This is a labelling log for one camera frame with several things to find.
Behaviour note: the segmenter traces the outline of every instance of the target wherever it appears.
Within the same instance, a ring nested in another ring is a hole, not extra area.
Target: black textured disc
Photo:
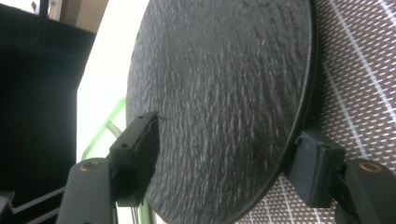
[[[146,194],[165,221],[234,221],[271,187],[308,102],[313,27],[307,0],[149,2],[127,119],[167,118]]]

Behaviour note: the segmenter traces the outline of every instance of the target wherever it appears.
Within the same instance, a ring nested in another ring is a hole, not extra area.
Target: textured surface
[[[147,198],[171,223],[220,223],[259,200],[304,95],[309,1],[152,0],[134,47],[127,119],[159,111]]]
[[[313,99],[321,130],[346,159],[368,158],[396,173],[396,3],[317,0],[322,63]],[[304,206],[281,176],[238,221],[334,223],[333,209]]]

